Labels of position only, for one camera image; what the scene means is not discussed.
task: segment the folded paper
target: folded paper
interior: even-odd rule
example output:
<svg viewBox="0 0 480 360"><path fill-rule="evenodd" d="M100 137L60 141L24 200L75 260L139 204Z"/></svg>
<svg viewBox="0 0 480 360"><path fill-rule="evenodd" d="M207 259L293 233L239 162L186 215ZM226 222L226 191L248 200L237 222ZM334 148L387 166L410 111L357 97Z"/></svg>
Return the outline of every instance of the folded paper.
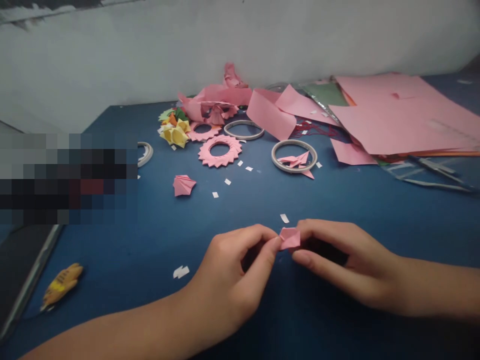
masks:
<svg viewBox="0 0 480 360"><path fill-rule="evenodd" d="M228 145L230 149L222 156L213 156L210 153L210 149L217 144ZM203 165L208 165L209 167L215 166L218 168L233 163L235 159L239 158L239 153L241 152L242 145L236 138L233 136L218 135L209 139L200 147L198 159L202 160Z"/></svg>
<svg viewBox="0 0 480 360"><path fill-rule="evenodd" d="M173 188L175 189L175 196L190 195L192 188L197 182L192 180L187 175L177 175L173 180Z"/></svg>
<svg viewBox="0 0 480 360"><path fill-rule="evenodd" d="M300 246L300 231L296 227L283 227L280 231L280 250L298 248Z"/></svg>

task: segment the pink paper sheet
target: pink paper sheet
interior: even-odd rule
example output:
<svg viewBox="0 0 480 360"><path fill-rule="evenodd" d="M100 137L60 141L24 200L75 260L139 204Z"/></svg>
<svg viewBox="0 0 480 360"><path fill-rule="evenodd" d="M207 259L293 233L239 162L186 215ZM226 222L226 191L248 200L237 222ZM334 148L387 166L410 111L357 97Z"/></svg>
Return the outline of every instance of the pink paper sheet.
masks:
<svg viewBox="0 0 480 360"><path fill-rule="evenodd" d="M357 106L331 109L369 154L471 149L480 144L480 116L418 76L336 79Z"/></svg>
<svg viewBox="0 0 480 360"><path fill-rule="evenodd" d="M311 98L300 95L291 85L288 85L275 102L278 108L286 113L318 122L338 125L331 117L322 115L324 110Z"/></svg>
<svg viewBox="0 0 480 360"><path fill-rule="evenodd" d="M280 94L273 91L253 90L246 115L259 127L282 141L289 138L297 121L293 115L281 111L275 105L279 97Z"/></svg>
<svg viewBox="0 0 480 360"><path fill-rule="evenodd" d="M349 165L377 165L378 163L365 150L354 143L330 139L336 158L339 162Z"/></svg>
<svg viewBox="0 0 480 360"><path fill-rule="evenodd" d="M297 248L300 246L300 231L296 227L283 227L280 231L280 250Z"/></svg>

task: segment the white paper scrap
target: white paper scrap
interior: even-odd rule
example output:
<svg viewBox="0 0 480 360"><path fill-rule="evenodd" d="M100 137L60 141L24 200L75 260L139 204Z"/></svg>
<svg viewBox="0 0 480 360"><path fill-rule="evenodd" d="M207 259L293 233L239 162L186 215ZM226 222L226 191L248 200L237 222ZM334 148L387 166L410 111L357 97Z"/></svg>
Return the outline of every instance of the white paper scrap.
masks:
<svg viewBox="0 0 480 360"><path fill-rule="evenodd" d="M289 218L287 217L287 215L285 215L285 214L280 214L280 217L281 217L281 219L283 220L283 222L284 222L285 224L288 224L288 223L290 222L290 221L289 221Z"/></svg>

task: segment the blue table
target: blue table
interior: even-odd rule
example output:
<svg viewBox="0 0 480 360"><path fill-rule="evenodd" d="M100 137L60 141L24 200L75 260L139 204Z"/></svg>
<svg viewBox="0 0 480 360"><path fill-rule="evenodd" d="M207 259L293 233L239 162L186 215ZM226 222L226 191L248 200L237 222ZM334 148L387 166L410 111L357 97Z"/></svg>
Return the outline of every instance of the blue table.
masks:
<svg viewBox="0 0 480 360"><path fill-rule="evenodd" d="M457 83L459 78L474 84ZM480 114L480 77L425 79ZM280 214L292 226L305 218L353 222L397 254L480 267L478 198L402 183L378 166L338 163L329 138L322 135L303 137L323 164L312 170L315 180L277 169L270 158L276 140L269 134L243 144L242 167L209 168L198 160L201 143L172 151L159 138L158 116L173 105L110 106L89 127L92 133L138 133L139 141L153 146L152 159L138 171L137 222L66 226L24 320L0 349L0 358L16 359L77 324L179 290L192 278L214 235L255 223L279 232L285 225ZM478 172L480 163L474 161ZM176 198L173 179L183 174L197 185L190 197ZM50 281L75 262L85 266L76 289L53 311L36 316ZM173 279L180 265L188 266L190 274ZM478 359L478 335L478 329L465 324L368 309L297 266L283 251L257 313L198 358Z"/></svg>

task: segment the paper scrap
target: paper scrap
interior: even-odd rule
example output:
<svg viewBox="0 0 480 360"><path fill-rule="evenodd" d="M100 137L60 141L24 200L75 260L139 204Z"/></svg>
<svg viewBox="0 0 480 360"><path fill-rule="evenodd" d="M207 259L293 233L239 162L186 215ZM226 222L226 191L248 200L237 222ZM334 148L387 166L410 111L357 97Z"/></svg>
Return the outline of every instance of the paper scrap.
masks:
<svg viewBox="0 0 480 360"><path fill-rule="evenodd" d="M175 189L175 196L190 195L192 188L197 182L192 180L187 175L177 175L173 180L173 188Z"/></svg>
<svg viewBox="0 0 480 360"><path fill-rule="evenodd" d="M300 246L300 231L296 227L283 227L280 231L280 250L298 248Z"/></svg>
<svg viewBox="0 0 480 360"><path fill-rule="evenodd" d="M288 85L275 105L285 113L318 122L338 125L332 118L322 117L318 112L322 111L311 98L299 94L291 85Z"/></svg>
<svg viewBox="0 0 480 360"><path fill-rule="evenodd" d="M290 221L289 221L289 218L287 217L287 215L285 215L285 214L280 214L280 217L281 217L281 219L283 220L283 222L284 222L285 224L288 224L288 223L290 222Z"/></svg>
<svg viewBox="0 0 480 360"><path fill-rule="evenodd" d="M361 146L355 145L354 143L347 144L332 138L330 140L339 162L349 165L378 164Z"/></svg>
<svg viewBox="0 0 480 360"><path fill-rule="evenodd" d="M297 124L295 116L281 111L275 101L280 94L257 88L253 90L246 111L247 116L278 140L287 140Z"/></svg>
<svg viewBox="0 0 480 360"><path fill-rule="evenodd" d="M213 156L210 153L210 149L216 144L226 144L229 146L229 150L226 154L222 156ZM208 165L209 167L215 166L227 166L229 163L233 163L235 159L239 158L239 153L242 152L242 145L240 142L233 136L218 135L200 147L200 152L198 153L198 159L202 160L203 165Z"/></svg>
<svg viewBox="0 0 480 360"><path fill-rule="evenodd" d="M182 277L184 277L185 275L187 275L188 273L190 272L190 269L188 266L180 266L179 268L175 269L175 271L173 272L173 278L174 279L180 279Z"/></svg>

